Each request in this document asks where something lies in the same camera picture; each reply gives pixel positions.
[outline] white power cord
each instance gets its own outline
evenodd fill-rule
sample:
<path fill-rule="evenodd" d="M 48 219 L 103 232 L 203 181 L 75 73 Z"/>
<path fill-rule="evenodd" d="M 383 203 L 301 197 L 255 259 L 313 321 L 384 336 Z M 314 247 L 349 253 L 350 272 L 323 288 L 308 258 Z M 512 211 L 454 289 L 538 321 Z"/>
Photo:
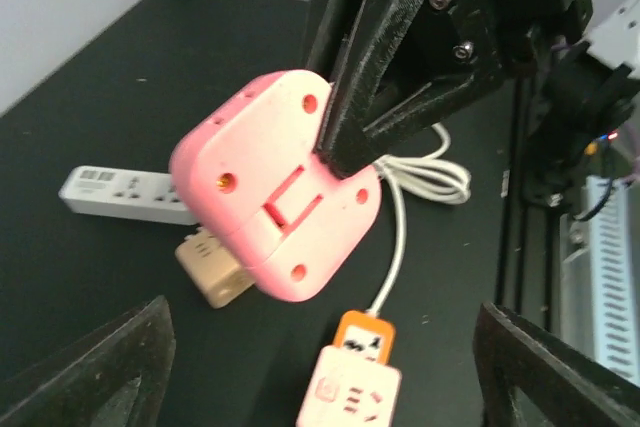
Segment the white power cord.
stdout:
<path fill-rule="evenodd" d="M 396 245 L 387 277 L 378 292 L 369 315 L 377 317 L 395 283 L 407 241 L 407 216 L 402 189 L 432 202 L 449 205 L 463 204 L 471 196 L 471 174 L 464 167 L 439 157 L 451 146 L 449 132 L 442 124 L 434 124 L 433 130 L 440 136 L 442 145 L 424 157 L 395 157 L 383 155 L 374 166 L 380 177 L 391 188 L 396 216 Z"/>

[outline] electrical outlet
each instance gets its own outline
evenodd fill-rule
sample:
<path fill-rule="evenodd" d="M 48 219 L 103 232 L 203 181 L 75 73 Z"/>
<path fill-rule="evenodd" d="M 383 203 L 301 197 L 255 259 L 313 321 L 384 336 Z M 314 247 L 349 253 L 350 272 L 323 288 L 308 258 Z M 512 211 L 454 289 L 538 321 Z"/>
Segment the electrical outlet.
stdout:
<path fill-rule="evenodd" d="M 220 241 L 202 227 L 198 233 L 186 237 L 176 249 L 176 258 L 216 309 L 229 304 L 254 283 Z"/>
<path fill-rule="evenodd" d="M 380 207 L 372 165 L 339 180 L 316 155 L 330 92 L 309 71 L 259 77 L 192 129 L 169 163 L 200 222 L 263 292 L 288 302 L 322 290 Z"/>
<path fill-rule="evenodd" d="M 322 349 L 296 427 L 388 427 L 402 375 L 330 345 Z"/>
<path fill-rule="evenodd" d="M 393 324 L 364 312 L 350 310 L 340 320 L 333 345 L 366 360 L 386 364 L 394 338 Z"/>
<path fill-rule="evenodd" d="M 179 203 L 178 193 L 171 181 L 171 178 L 162 179 L 158 182 L 157 187 L 153 193 L 154 202 L 165 202 L 168 204 Z"/>
<path fill-rule="evenodd" d="M 177 197 L 169 174 L 83 165 L 71 172 L 59 196 L 78 214 L 197 223 Z"/>

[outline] cable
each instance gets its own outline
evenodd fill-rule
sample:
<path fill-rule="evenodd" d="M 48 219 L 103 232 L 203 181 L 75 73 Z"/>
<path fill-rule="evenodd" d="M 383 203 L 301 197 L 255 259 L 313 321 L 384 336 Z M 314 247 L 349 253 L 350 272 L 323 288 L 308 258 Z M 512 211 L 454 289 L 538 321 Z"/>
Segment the cable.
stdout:
<path fill-rule="evenodd" d="M 625 147 L 618 145 L 615 150 L 629 162 L 629 165 L 632 168 L 630 174 L 621 177 L 620 180 L 624 183 L 627 188 L 638 187 L 638 183 L 640 182 L 640 156 L 635 157 L 634 154 L 629 152 Z"/>
<path fill-rule="evenodd" d="M 451 137 L 442 124 L 433 130 L 442 144 L 423 157 L 383 155 L 374 166 L 380 177 L 389 183 L 396 217 L 396 242 L 387 277 L 367 314 L 377 317 L 400 272 L 407 241 L 407 219 L 402 189 L 433 202 L 458 205 L 469 200 L 471 174 L 453 162 L 439 159 L 451 146 Z"/>
<path fill-rule="evenodd" d="M 602 177 L 609 179 L 609 182 L 607 183 L 607 187 L 604 191 L 604 194 L 602 194 L 602 197 L 598 201 L 598 203 L 594 205 L 590 211 L 578 216 L 574 216 L 573 220 L 578 222 L 588 222 L 591 219 L 593 219 L 596 215 L 598 215 L 600 211 L 604 208 L 604 206 L 607 205 L 607 201 L 609 200 L 609 197 L 611 197 L 611 193 L 613 192 L 614 178 L 613 178 L 613 172 L 612 172 L 613 170 L 612 157 L 613 155 L 612 155 L 611 142 L 609 140 L 606 140 L 605 148 L 602 153 Z"/>

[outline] pink socket cube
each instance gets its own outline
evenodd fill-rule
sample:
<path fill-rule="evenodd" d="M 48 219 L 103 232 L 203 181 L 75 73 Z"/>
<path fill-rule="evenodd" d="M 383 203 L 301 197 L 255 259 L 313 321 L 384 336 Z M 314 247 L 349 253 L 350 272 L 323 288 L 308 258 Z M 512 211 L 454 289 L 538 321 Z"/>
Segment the pink socket cube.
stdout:
<path fill-rule="evenodd" d="M 333 345 L 322 349 L 296 427 L 388 427 L 400 371 Z"/>
<path fill-rule="evenodd" d="M 335 178 L 313 153 L 330 85 L 304 70 L 250 82 L 178 144 L 181 200 L 278 299 L 303 301 L 331 279 L 373 224 L 373 166 Z"/>

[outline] label sticker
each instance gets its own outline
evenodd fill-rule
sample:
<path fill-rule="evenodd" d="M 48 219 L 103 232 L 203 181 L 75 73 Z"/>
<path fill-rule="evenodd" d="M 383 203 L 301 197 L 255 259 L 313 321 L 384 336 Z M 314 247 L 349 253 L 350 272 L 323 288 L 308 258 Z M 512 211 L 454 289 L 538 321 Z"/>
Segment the label sticker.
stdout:
<path fill-rule="evenodd" d="M 333 345 L 386 364 L 394 336 L 395 329 L 389 322 L 352 310 L 342 316 Z"/>

